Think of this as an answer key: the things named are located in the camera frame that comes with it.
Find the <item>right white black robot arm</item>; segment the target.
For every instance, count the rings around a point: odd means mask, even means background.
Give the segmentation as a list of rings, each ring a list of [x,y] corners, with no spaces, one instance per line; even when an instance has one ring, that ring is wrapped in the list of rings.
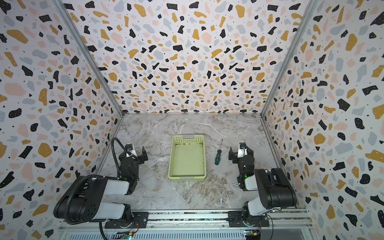
[[[239,169],[238,186],[244,192],[258,192],[258,197],[245,202],[241,211],[230,211],[229,225],[234,227],[269,226],[267,214],[297,205],[297,196],[280,168],[256,169],[254,151],[239,143],[237,152],[229,150],[229,160]]]

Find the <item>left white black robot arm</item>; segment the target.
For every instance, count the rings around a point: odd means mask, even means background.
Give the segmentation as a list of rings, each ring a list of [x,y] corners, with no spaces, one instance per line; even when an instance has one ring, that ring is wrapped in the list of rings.
[[[110,221],[106,227],[140,227],[129,204],[108,203],[105,196],[131,195],[139,181],[139,166],[148,160],[145,148],[136,155],[133,145],[119,155],[119,177],[100,175],[79,176],[54,207],[54,217],[69,225]]]

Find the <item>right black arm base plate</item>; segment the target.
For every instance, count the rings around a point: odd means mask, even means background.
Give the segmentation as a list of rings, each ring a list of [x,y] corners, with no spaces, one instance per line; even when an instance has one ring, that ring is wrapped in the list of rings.
[[[270,226],[267,216],[251,216],[242,211],[229,211],[228,222],[231,228],[268,228]]]

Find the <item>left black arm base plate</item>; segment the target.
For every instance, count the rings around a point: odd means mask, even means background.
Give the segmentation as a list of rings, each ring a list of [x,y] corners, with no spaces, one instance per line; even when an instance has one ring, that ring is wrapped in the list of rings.
[[[122,219],[110,220],[105,223],[105,229],[137,230],[145,229],[149,219],[149,212],[131,212]]]

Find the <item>green handled screwdriver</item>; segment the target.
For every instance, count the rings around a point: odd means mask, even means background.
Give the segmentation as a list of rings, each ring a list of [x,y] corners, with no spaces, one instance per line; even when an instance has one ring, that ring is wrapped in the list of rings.
[[[217,166],[220,164],[220,161],[221,161],[222,144],[223,144],[223,139],[220,142],[220,146],[219,146],[219,149],[217,150],[217,154],[215,157],[215,165]]]

